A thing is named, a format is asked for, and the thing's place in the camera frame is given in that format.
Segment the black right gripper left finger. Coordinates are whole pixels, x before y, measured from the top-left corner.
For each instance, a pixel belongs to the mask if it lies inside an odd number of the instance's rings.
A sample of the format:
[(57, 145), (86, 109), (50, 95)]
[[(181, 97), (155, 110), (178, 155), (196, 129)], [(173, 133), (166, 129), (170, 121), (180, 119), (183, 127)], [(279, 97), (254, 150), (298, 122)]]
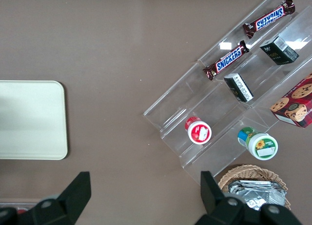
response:
[(74, 225), (91, 198), (90, 172), (80, 172), (56, 199), (18, 216), (19, 225)]

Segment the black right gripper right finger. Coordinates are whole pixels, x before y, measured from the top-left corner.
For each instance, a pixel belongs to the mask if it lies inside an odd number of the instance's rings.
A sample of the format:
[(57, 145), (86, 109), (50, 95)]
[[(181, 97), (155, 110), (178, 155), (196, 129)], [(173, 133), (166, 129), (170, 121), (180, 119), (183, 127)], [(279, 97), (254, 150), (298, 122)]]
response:
[(210, 171), (202, 171), (200, 195), (206, 214), (197, 225), (241, 225), (244, 218), (244, 204), (236, 198), (226, 197)]

